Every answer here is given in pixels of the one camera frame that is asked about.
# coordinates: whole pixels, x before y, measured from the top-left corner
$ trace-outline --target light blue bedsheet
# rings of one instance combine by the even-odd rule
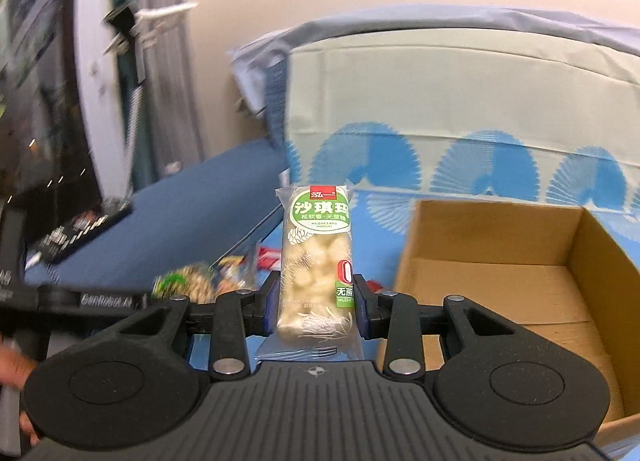
[[[298,46],[357,33],[422,28],[481,28],[539,33],[599,44],[640,56],[640,30],[567,11],[405,4],[348,12],[272,32],[230,51],[232,71],[248,107],[265,106],[265,70]]]

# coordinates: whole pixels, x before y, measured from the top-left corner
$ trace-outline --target textured black surface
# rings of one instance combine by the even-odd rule
[[[194,407],[196,372],[144,343],[108,343],[53,357],[31,375],[25,403],[46,437],[85,449],[118,448],[178,425]]]
[[[322,367],[324,373],[318,375]],[[129,449],[80,452],[46,439],[27,461],[553,461],[603,460],[586,444],[508,453],[455,430],[415,383],[371,362],[263,362],[242,381],[211,387],[202,406],[163,437]]]
[[[462,430],[523,451],[568,448],[595,435],[609,408],[596,367],[473,301],[445,306],[462,350],[440,368],[433,393]]]

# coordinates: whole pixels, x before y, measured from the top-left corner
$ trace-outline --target red logo label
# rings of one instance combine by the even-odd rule
[[[309,197],[311,197],[311,199],[326,199],[335,201],[337,199],[335,186],[314,185],[309,190]]]
[[[349,261],[338,263],[338,280],[343,284],[353,284],[353,269]]]

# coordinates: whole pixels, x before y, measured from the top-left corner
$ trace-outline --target sachima snack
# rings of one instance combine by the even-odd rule
[[[276,330],[256,358],[361,359],[347,188],[290,187],[277,193],[285,207],[280,306]]]

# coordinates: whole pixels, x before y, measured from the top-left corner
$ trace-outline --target green label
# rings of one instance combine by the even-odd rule
[[[314,234],[338,234],[351,226],[346,192],[337,188],[335,200],[311,199],[309,190],[291,203],[290,219],[298,228]]]
[[[335,281],[335,305],[336,307],[355,307],[352,285]]]

